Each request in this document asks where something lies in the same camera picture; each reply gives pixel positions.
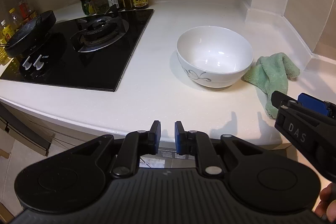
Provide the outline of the right human hand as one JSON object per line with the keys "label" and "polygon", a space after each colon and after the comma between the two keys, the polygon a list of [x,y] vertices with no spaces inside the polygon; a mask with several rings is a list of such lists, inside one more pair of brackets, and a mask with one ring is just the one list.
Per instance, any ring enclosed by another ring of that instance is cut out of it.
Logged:
{"label": "right human hand", "polygon": [[325,215],[330,223],[335,223],[335,198],[333,198],[333,190],[335,190],[335,183],[330,183],[321,190],[319,194],[320,202],[314,211],[320,218]]}

